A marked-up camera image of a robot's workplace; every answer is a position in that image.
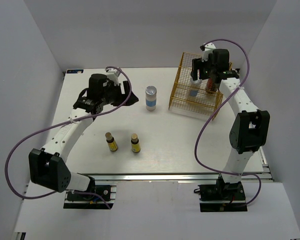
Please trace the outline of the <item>soy sauce bottle red label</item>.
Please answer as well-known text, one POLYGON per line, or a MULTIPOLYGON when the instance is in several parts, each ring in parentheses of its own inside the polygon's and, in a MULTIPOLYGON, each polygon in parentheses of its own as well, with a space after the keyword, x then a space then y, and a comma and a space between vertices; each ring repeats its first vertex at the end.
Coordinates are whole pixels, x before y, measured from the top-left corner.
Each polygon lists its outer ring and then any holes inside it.
POLYGON ((219 84, 215 83, 212 78, 209 78, 207 80, 207 83, 206 83, 206 86, 205 86, 205 91, 209 95, 213 95, 213 94, 217 93, 218 90, 219 90, 219 84))

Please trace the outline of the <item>blue label spice jar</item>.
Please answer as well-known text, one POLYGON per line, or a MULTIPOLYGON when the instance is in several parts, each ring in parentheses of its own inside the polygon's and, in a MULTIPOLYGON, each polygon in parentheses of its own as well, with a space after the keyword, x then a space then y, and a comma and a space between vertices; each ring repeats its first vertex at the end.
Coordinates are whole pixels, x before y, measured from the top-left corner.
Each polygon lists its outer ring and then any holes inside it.
POLYGON ((147 86, 145 89, 145 106, 148 111, 154 111, 157 104, 157 89, 155 86, 147 86))
POLYGON ((189 82, 189 96, 190 97, 196 97, 200 86, 201 86, 202 80, 201 79, 197 79, 197 80, 193 80, 193 78, 190 78, 190 82, 189 82))

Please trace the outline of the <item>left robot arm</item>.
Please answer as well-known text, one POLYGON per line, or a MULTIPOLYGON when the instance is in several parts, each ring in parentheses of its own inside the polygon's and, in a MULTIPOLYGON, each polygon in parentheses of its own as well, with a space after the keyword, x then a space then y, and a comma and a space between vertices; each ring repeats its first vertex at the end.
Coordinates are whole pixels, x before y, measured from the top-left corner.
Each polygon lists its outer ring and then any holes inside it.
POLYGON ((89 200, 95 196, 94 179, 90 176, 71 172, 67 158, 86 128, 102 113, 104 106, 131 106, 138 98, 131 92, 128 81, 119 82, 120 72, 107 69, 105 73, 94 73, 88 80, 88 87, 79 93, 73 105, 69 123, 63 123, 41 149, 32 149, 28 155, 30 179, 33 183, 62 193, 78 191, 89 200))

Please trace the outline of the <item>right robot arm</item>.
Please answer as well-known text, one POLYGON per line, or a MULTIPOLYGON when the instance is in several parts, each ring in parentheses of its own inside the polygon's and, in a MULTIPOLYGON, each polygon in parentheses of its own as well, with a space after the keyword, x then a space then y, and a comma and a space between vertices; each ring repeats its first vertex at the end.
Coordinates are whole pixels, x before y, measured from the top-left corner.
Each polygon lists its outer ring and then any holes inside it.
POLYGON ((212 43, 201 47, 201 58, 192 60, 193 80, 211 80, 226 98, 235 120, 229 132, 232 147, 229 158, 220 177, 224 182, 215 188, 216 195, 226 200, 234 193, 232 184, 241 181, 250 158, 267 139, 270 114, 252 103, 241 86, 239 74, 230 69, 230 53, 227 49, 216 48, 212 43))

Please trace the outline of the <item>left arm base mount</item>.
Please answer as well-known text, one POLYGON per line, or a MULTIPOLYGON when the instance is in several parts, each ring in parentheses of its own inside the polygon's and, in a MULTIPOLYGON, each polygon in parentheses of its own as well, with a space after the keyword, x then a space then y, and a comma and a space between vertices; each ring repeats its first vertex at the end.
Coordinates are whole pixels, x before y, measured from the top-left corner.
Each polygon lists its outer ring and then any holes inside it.
POLYGON ((117 186, 100 183, 92 176, 74 174, 65 191, 64 209, 110 210, 116 199, 117 186))

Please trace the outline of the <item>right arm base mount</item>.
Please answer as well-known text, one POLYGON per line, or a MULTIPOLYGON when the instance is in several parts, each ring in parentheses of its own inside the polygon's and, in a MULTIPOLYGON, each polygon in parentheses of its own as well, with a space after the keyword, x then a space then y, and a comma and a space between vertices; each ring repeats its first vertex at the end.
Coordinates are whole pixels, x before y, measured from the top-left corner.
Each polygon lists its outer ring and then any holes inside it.
POLYGON ((202 213, 247 212, 246 195, 242 183, 225 183, 220 176, 215 184, 201 184, 193 190, 199 195, 202 213))

